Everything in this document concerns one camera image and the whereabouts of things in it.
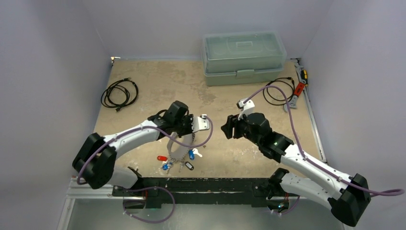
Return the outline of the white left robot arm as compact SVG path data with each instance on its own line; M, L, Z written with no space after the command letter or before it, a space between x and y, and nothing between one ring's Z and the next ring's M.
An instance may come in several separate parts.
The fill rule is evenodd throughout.
M134 168L117 166L116 161L149 142L164 137L174 139L174 133L187 138L181 146L190 145L197 119L189 113L186 104L175 101L168 109L149 116L133 128L106 136L89 135L72 162L78 172L77 183L88 184L92 189L110 184L124 188L131 196L139 195L143 189L143 177Z

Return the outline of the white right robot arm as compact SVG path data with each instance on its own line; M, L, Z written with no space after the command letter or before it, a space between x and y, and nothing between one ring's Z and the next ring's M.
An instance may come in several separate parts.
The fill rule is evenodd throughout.
M327 209L342 223L355 227L371 201L367 179L355 174L340 172L313 156L299 150L298 144L283 134L272 130L262 113L229 115L221 126L227 139L245 138L255 144L268 159L289 166L302 175L291 172L275 175L269 189L275 195L284 191L313 200Z

